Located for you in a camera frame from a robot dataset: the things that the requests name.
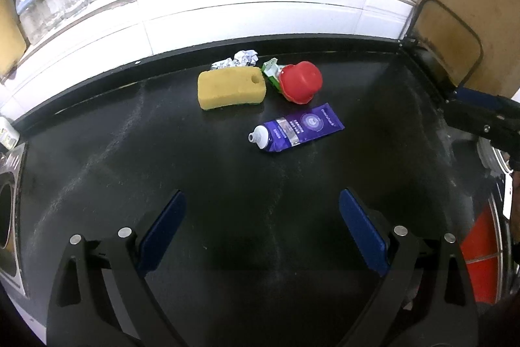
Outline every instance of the metal screw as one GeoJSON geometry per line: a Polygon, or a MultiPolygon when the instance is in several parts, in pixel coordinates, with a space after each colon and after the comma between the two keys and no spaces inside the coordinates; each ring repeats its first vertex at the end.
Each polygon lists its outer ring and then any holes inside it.
{"type": "Polygon", "coordinates": [[[126,237],[128,237],[130,234],[132,234],[132,229],[131,229],[131,228],[128,228],[128,227],[123,227],[123,228],[121,228],[121,229],[118,231],[118,235],[119,235],[119,237],[121,237],[121,238],[126,238],[126,237]]]}
{"type": "Polygon", "coordinates": [[[406,227],[403,227],[402,225],[397,225],[394,228],[394,233],[401,237],[404,237],[406,234],[408,234],[408,230],[406,229],[406,227]]]}
{"type": "Polygon", "coordinates": [[[70,243],[72,245],[77,245],[77,243],[79,243],[81,241],[81,235],[79,234],[74,234],[71,238],[70,238],[70,243]]]}
{"type": "Polygon", "coordinates": [[[444,239],[448,242],[448,243],[455,243],[455,236],[452,234],[452,233],[446,233],[444,234],[444,239]]]}

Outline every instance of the purple tube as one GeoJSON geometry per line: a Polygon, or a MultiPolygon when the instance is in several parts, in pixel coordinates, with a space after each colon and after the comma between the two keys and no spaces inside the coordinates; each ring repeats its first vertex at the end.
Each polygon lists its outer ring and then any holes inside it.
{"type": "Polygon", "coordinates": [[[258,125],[249,141],[267,152],[281,152],[345,127],[328,103],[258,125]]]}

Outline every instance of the crumpled foil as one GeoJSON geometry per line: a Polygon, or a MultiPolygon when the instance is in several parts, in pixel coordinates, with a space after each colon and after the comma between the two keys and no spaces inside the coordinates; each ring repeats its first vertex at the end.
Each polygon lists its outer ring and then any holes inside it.
{"type": "Polygon", "coordinates": [[[235,59],[227,58],[211,64],[212,70],[232,66],[255,66],[258,61],[258,53],[254,50],[241,50],[235,54],[235,59]]]}

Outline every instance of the red plastic object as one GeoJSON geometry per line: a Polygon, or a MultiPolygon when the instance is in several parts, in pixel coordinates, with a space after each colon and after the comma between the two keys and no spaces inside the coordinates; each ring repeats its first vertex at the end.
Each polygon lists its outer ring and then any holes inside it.
{"type": "Polygon", "coordinates": [[[299,105],[309,103],[323,85],[320,70],[307,60],[284,67],[279,80],[285,98],[299,105]]]}
{"type": "Polygon", "coordinates": [[[477,302],[495,304],[497,299],[498,258],[467,264],[471,285],[477,302]]]}
{"type": "Polygon", "coordinates": [[[498,252],[491,206],[487,204],[460,246],[464,260],[481,259],[498,252]]]}

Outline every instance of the blue gripper pad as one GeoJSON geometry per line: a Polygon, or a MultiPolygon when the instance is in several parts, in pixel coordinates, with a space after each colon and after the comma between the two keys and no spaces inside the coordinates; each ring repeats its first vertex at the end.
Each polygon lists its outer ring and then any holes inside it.
{"type": "Polygon", "coordinates": [[[498,111],[502,107],[499,99],[496,96],[488,95],[488,93],[458,87],[456,94],[457,100],[469,103],[473,106],[480,106],[481,108],[491,109],[492,111],[498,111]]]}
{"type": "Polygon", "coordinates": [[[390,268],[386,244],[349,190],[340,193],[340,213],[368,268],[384,277],[390,268]]]}
{"type": "Polygon", "coordinates": [[[136,269],[142,277],[157,269],[185,214],[186,198],[181,191],[178,191],[152,224],[139,245],[139,262],[136,269]]]}

